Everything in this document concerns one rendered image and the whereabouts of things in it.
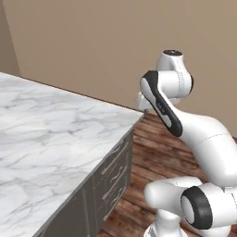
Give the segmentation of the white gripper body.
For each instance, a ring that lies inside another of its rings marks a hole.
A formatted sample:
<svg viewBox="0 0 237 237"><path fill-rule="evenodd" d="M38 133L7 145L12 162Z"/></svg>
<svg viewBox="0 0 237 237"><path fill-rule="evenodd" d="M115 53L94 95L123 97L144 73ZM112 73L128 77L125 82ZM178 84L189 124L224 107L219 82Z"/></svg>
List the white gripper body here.
<svg viewBox="0 0 237 237"><path fill-rule="evenodd" d="M137 102L138 109L143 112L149 112L152 109L152 106L146 100L146 98L143 96L142 93L138 93L136 102Z"/></svg>

